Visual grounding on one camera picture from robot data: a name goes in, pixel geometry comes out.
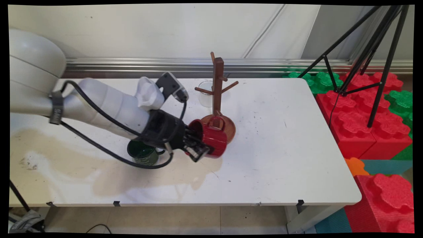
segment black cable on floor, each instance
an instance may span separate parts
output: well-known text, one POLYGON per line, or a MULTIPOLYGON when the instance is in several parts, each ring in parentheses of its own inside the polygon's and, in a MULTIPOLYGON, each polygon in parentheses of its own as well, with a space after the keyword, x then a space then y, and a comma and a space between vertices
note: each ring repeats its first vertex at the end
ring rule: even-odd
POLYGON ((107 226, 107 225, 104 225, 104 224, 97 224, 97 225, 95 225, 95 226, 93 226, 93 227, 91 227, 86 233, 88 233, 90 230, 92 230, 93 228, 95 228, 95 227, 97 227, 97 226, 104 226, 108 231, 109 231, 109 233, 110 234, 113 234, 111 231, 110 231, 110 229, 109 229, 109 227, 107 226))

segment red mug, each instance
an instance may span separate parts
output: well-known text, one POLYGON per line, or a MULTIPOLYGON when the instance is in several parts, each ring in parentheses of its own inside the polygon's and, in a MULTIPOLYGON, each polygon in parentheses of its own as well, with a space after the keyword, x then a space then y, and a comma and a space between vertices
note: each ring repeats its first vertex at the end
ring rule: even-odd
POLYGON ((202 123, 199 119, 192 121, 188 128, 195 131, 201 141, 210 147, 207 153, 208 157, 217 158, 223 155, 226 149, 228 138, 225 132, 225 121, 220 116, 213 116, 207 124, 202 123), (210 126, 214 120, 219 119, 223 121, 222 129, 210 126))

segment floor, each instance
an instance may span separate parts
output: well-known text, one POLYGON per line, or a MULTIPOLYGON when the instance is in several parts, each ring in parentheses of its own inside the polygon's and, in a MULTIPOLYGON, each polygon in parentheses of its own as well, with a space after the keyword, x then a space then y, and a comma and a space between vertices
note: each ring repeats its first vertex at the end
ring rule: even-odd
POLYGON ((287 234, 282 206, 51 208, 45 222, 46 232, 86 232, 101 223, 117 234, 287 234))

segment clear glass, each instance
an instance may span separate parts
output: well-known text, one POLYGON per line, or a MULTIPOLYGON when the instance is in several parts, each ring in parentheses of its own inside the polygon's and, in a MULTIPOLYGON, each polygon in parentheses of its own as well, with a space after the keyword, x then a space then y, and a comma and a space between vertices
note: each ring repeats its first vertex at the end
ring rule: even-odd
MULTIPOLYGON (((198 85, 199 88, 212 91, 213 81, 204 81, 198 85)), ((206 108, 211 108, 213 106, 213 95, 205 94, 203 92, 199 92, 198 100, 200 101, 201 105, 206 108)))

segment mug handle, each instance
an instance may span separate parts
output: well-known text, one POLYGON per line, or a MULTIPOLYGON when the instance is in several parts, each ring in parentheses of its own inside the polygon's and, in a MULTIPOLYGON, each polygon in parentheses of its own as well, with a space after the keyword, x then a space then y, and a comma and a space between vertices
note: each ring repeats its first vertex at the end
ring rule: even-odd
POLYGON ((226 124, 225 124, 225 120, 221 116, 213 116, 212 118, 210 118, 209 122, 207 123, 207 126, 210 126, 210 123, 213 122, 216 119, 222 120, 223 126, 222 126, 222 129, 221 130, 224 130, 226 124))
POLYGON ((166 152, 166 150, 162 150, 162 151, 160 151, 160 152, 157 152, 157 150, 156 150, 156 153, 157 153, 158 155, 163 155, 165 152, 166 152))

